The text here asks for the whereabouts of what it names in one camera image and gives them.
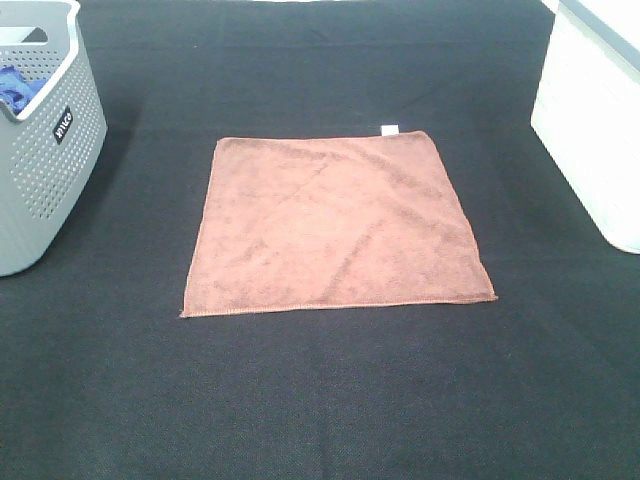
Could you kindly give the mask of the brown microfiber towel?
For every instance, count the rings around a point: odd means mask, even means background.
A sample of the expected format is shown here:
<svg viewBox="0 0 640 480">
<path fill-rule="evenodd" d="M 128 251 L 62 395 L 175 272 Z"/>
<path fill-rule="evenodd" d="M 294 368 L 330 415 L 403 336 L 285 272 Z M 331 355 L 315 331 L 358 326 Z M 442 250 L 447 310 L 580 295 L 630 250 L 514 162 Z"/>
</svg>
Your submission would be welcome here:
<svg viewBox="0 0 640 480">
<path fill-rule="evenodd" d="M 495 297 L 426 133 L 216 144 L 184 317 Z"/>
</svg>

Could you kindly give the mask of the black table cloth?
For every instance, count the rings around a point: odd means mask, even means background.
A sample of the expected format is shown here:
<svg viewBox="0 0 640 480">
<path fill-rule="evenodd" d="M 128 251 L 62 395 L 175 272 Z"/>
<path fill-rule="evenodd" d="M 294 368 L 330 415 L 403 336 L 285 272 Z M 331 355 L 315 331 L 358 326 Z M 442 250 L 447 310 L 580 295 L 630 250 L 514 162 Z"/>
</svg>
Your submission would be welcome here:
<svg viewBox="0 0 640 480">
<path fill-rule="evenodd" d="M 635 479 L 639 259 L 530 127 L 538 1 L 85 1 L 108 123 L 1 281 L 5 479 Z M 497 300 L 183 319 L 216 141 L 435 142 Z"/>
</svg>

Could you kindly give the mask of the grey perforated laundry basket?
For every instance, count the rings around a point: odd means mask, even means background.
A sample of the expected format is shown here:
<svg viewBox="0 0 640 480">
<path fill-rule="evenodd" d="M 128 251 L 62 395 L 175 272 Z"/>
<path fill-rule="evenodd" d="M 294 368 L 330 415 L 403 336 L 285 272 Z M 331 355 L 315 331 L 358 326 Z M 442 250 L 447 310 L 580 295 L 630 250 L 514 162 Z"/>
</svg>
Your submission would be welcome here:
<svg viewBox="0 0 640 480">
<path fill-rule="evenodd" d="M 100 155 L 104 117 L 76 1 L 4 1 L 1 65 L 39 91 L 1 104 L 1 273 L 36 263 L 74 208 Z"/>
</svg>

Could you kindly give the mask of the white plastic bin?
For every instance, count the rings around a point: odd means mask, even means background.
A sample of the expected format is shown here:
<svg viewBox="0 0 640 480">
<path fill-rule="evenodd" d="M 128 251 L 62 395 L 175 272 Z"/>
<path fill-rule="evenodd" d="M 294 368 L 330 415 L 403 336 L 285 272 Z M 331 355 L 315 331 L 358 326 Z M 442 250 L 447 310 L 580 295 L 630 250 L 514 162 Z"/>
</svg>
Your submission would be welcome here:
<svg viewBox="0 0 640 480">
<path fill-rule="evenodd" d="M 531 126 L 602 236 L 638 253 L 638 2 L 558 2 Z"/>
</svg>

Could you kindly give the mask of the blue cloth in basket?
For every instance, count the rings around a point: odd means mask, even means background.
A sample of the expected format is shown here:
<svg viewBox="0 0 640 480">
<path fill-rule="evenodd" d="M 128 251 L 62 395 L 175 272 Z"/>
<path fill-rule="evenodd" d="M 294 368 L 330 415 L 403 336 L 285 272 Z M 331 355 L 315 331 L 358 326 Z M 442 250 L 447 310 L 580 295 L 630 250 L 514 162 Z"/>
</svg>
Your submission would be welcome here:
<svg viewBox="0 0 640 480">
<path fill-rule="evenodd" d="M 1 100 L 14 115 L 19 115 L 46 82 L 45 78 L 27 81 L 14 66 L 3 67 L 1 69 Z"/>
</svg>

